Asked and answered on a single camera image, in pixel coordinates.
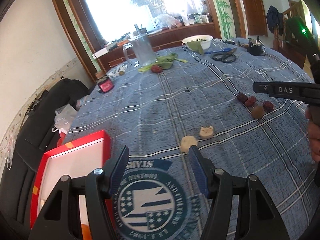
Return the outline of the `person right hand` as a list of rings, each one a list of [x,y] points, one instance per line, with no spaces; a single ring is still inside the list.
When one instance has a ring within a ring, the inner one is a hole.
[[[320,129],[319,126],[313,123],[313,119],[310,113],[310,107],[308,106],[305,112],[305,117],[308,119],[308,139],[310,145],[310,151],[312,159],[315,162],[320,161]]]

